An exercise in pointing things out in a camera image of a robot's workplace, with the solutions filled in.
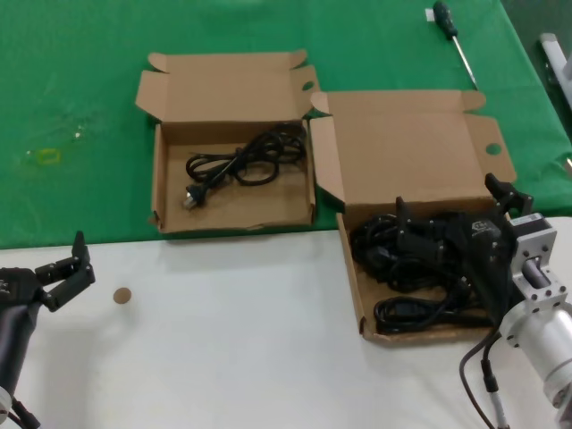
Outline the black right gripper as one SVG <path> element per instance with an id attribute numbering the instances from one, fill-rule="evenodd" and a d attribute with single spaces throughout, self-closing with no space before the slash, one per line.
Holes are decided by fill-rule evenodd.
<path id="1" fill-rule="evenodd" d="M 485 175 L 484 185 L 494 199 L 485 216 L 461 213 L 446 227 L 446 237 L 458 251 L 462 273 L 494 323 L 508 313 L 515 297 L 510 273 L 513 246 L 493 220 L 512 220 L 533 211 L 532 196 L 511 182 Z M 441 264 L 445 253 L 445 223 L 434 219 L 416 221 L 402 197 L 396 198 L 397 247 L 430 264 Z"/>

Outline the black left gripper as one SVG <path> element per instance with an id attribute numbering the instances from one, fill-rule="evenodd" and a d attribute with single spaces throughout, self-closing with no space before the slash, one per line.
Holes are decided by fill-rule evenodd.
<path id="1" fill-rule="evenodd" d="M 77 231 L 71 256 L 40 266 L 1 269 L 1 308 L 43 304 L 59 310 L 96 281 L 84 233 Z"/>

